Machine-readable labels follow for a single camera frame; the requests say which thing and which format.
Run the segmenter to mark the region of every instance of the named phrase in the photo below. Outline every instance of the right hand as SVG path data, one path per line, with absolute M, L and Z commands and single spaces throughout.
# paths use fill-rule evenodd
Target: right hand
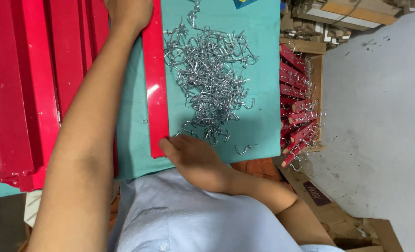
M 103 0 L 112 25 L 121 22 L 134 24 L 143 30 L 153 11 L 153 0 Z
M 227 193 L 240 174 L 223 164 L 215 150 L 203 140 L 178 135 L 170 140 L 161 139 L 159 147 L 189 183 L 203 190 Z

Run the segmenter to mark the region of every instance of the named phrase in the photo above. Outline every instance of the pile of metal hooks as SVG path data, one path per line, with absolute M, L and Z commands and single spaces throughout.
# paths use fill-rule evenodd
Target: pile of metal hooks
M 193 130 L 185 128 L 188 124 L 194 128 L 205 127 L 202 139 L 208 139 L 214 146 L 219 136 L 224 136 L 225 142 L 229 139 L 231 131 L 223 129 L 223 125 L 229 120 L 240 120 L 235 111 L 254 106 L 254 98 L 251 99 L 251 106 L 244 101 L 248 95 L 244 84 L 250 79 L 244 78 L 241 73 L 248 65 L 254 65 L 259 56 L 250 51 L 244 31 L 228 34 L 211 30 L 209 26 L 198 28 L 195 19 L 201 0 L 188 1 L 195 4 L 187 15 L 188 23 L 192 30 L 200 33 L 187 38 L 188 28 L 183 24 L 182 17 L 179 26 L 172 31 L 164 31 L 170 36 L 168 41 L 164 38 L 165 63 L 171 66 L 171 71 L 178 72 L 176 83 L 186 97 L 185 106 L 189 103 L 195 110 L 193 119 L 184 122 L 177 135 L 184 131 L 194 134 Z M 234 69 L 236 62 L 241 65 L 240 72 Z

